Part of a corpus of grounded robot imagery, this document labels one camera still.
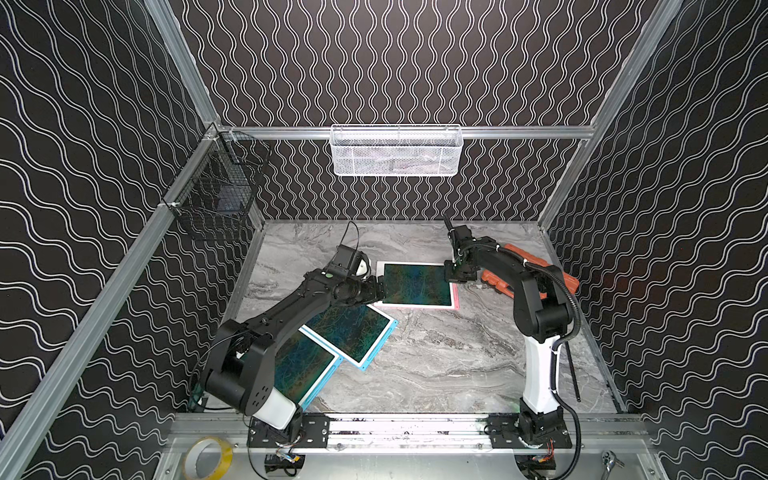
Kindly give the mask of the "blue writing tablet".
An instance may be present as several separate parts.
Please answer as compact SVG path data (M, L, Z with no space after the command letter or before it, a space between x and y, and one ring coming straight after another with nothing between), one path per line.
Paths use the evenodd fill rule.
M332 353L366 371L398 321L368 305L332 307L309 320L300 331Z
M274 388L306 410L341 363L340 355L297 332L277 352Z

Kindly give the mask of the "pink framed writing tablet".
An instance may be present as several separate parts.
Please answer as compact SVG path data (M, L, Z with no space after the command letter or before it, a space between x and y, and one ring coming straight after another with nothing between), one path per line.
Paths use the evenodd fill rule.
M374 303L379 308L457 310L458 287L445 278L442 263L379 261L387 296Z

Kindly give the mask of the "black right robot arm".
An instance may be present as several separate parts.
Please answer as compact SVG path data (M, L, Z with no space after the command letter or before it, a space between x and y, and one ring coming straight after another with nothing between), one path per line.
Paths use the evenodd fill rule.
M565 429L564 413L573 409L559 395L561 347L577 336L581 321L577 302L563 272L543 266L501 246L476 237L466 225L445 220L452 258L445 262L450 283L485 282L513 295L513 320L525 337L525 387L519 406L518 435L528 445L539 445Z

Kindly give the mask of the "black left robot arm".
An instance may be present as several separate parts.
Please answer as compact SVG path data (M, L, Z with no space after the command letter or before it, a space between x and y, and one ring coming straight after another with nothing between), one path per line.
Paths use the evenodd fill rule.
M382 277L344 277L322 269L305 274L300 285L270 309L219 327L200 373L204 391L245 416L286 429L298 405L274 386L279 350L329 308L368 305L385 296Z

